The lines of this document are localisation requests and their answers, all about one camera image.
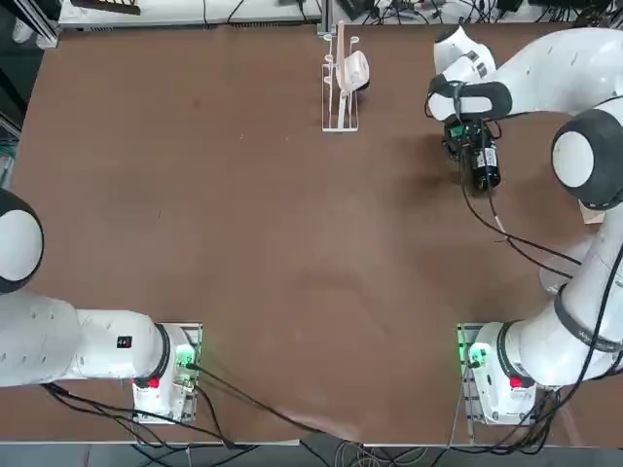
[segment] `white label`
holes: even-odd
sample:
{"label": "white label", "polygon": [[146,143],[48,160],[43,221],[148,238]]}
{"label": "white label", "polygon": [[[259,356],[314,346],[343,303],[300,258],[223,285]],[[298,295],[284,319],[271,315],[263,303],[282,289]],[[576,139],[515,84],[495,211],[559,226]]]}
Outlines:
{"label": "white label", "polygon": [[497,167],[497,156],[495,155],[495,148],[485,148],[485,156],[481,151],[476,158],[476,165],[478,168],[485,166],[485,158],[487,159],[487,165]]}

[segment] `clear acrylic stand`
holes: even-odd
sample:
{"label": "clear acrylic stand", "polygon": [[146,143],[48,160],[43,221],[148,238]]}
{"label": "clear acrylic stand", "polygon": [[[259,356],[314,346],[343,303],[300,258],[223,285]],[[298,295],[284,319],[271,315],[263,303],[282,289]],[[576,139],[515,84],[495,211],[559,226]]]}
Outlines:
{"label": "clear acrylic stand", "polygon": [[[322,64],[322,131],[334,133],[358,131],[357,92],[340,90],[336,78],[337,63],[333,55],[333,36],[325,34],[323,39],[329,43],[329,54],[324,56]],[[352,54],[353,46],[358,43],[357,36],[350,38],[349,54]],[[334,88],[336,93],[339,92],[337,112],[335,112]]]}

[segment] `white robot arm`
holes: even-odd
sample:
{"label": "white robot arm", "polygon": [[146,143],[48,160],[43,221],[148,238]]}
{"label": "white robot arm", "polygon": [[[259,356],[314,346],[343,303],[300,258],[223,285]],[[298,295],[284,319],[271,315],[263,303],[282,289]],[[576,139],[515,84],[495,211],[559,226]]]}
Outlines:
{"label": "white robot arm", "polygon": [[[463,47],[440,70],[439,44],[453,38],[466,43],[464,37],[459,27],[434,46],[437,76],[428,95],[432,116],[442,122],[475,122],[535,111],[573,115],[554,136],[554,171],[586,206],[607,211],[582,266],[558,296],[534,318],[486,324],[471,347],[485,421],[518,424],[533,405],[536,383],[559,387],[577,381],[605,284],[623,245],[623,32],[555,32],[485,76],[477,64],[487,57],[482,48],[466,52]],[[601,376],[620,361],[623,270],[616,273],[584,379]]]}
{"label": "white robot arm", "polygon": [[192,412],[194,372],[183,364],[197,363],[197,350],[184,330],[132,311],[75,309],[20,290],[43,252],[34,210],[0,189],[0,387],[132,378],[137,409],[177,421]]}

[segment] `brown table surface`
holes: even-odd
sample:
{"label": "brown table surface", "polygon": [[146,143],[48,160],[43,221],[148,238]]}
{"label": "brown table surface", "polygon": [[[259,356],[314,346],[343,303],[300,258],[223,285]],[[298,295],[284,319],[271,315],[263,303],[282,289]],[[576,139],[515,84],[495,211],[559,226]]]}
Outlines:
{"label": "brown table surface", "polygon": [[[552,27],[468,32],[502,63]],[[548,296],[536,267],[467,211],[442,126],[422,113],[441,27],[356,31],[372,84],[360,130],[344,135],[320,131],[325,43],[311,27],[63,36],[45,54],[13,182],[46,232],[31,290],[200,321],[202,364],[282,412],[346,439],[443,445],[456,324],[531,316]],[[586,232],[550,168],[565,118],[509,120],[499,142],[506,228],[557,247]],[[585,384],[552,443],[619,446],[622,384]],[[131,404],[115,381],[67,386]],[[303,435],[208,390],[237,440]],[[2,440],[130,439],[38,387],[1,394]],[[212,427],[203,405],[198,425]],[[467,442],[461,411],[455,443]]]}

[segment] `white joint cover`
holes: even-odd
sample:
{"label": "white joint cover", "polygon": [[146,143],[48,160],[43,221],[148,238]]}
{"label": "white joint cover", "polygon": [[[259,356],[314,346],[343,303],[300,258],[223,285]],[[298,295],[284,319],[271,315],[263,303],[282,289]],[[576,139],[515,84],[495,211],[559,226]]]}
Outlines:
{"label": "white joint cover", "polygon": [[556,176],[568,187],[576,188],[593,173],[595,156],[588,140],[580,133],[563,133],[554,144],[552,163]]}
{"label": "white joint cover", "polygon": [[35,218],[14,210],[0,216],[0,277],[13,282],[32,273],[42,255],[43,233]]}

